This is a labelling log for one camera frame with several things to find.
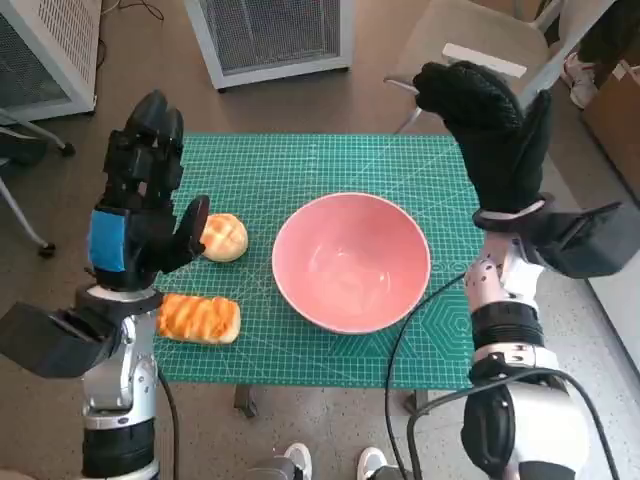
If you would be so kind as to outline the black knitted gloved right hand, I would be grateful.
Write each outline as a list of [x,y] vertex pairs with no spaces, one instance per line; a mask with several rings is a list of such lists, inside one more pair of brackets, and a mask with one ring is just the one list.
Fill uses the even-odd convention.
[[517,213],[540,199],[551,139],[551,93],[527,108],[499,76],[468,61],[429,62],[413,78],[416,104],[438,115],[461,150],[484,210]]

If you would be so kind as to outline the bare black left hand blue tape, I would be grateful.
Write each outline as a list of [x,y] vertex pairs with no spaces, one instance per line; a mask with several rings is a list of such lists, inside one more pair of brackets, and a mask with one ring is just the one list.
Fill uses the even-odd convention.
[[125,126],[111,132],[105,189],[88,233],[89,262],[100,286],[143,290],[158,273],[171,273],[204,252],[209,197],[196,196],[181,217],[174,213],[183,147],[183,116],[159,90],[145,95]]

